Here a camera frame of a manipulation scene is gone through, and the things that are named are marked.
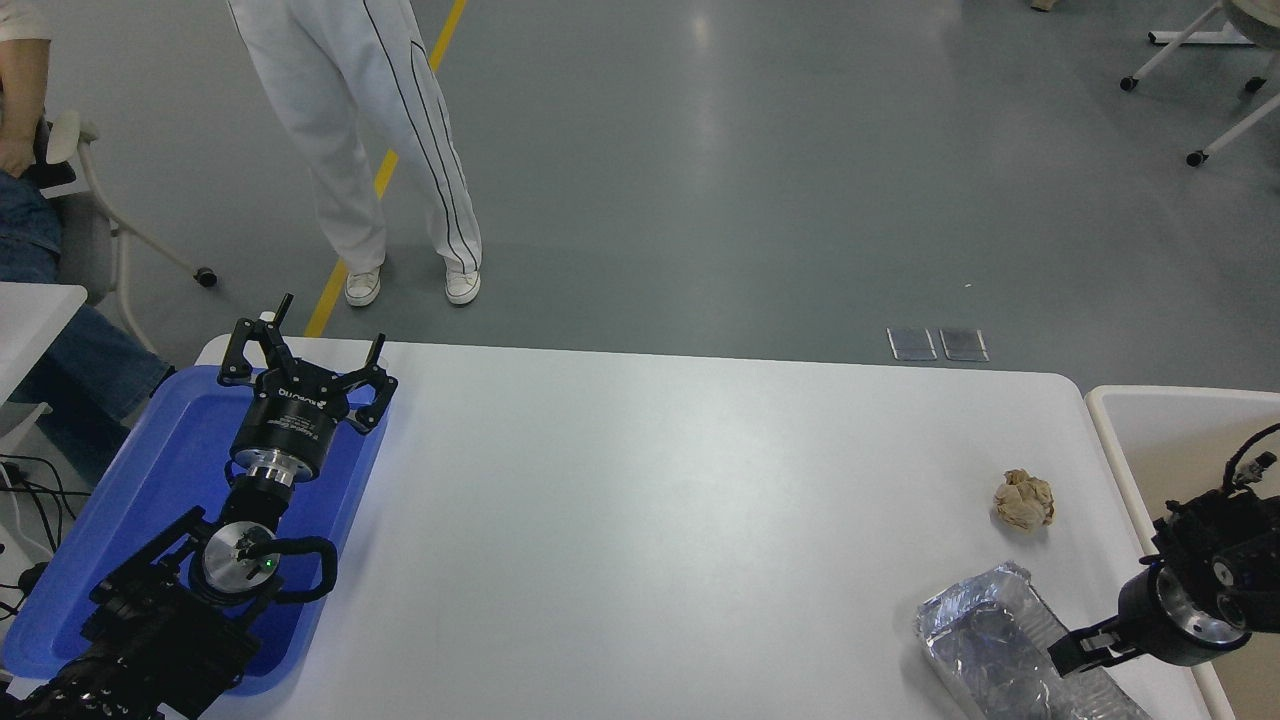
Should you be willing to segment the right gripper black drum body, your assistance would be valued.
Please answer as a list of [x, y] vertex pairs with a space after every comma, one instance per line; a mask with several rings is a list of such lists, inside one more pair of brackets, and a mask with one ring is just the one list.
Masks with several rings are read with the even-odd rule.
[[1130, 579], [1117, 598], [1117, 634], [1140, 653], [1180, 667], [1243, 648], [1251, 633], [1199, 609], [1172, 570], [1155, 564]]

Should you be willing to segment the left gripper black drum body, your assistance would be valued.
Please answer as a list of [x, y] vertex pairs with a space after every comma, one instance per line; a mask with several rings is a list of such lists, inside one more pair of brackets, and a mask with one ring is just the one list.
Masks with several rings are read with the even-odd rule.
[[337, 374], [321, 366], [266, 369], [253, 378], [253, 397], [230, 446], [230, 459], [250, 468], [271, 452], [293, 459], [301, 475], [321, 473], [349, 404]]

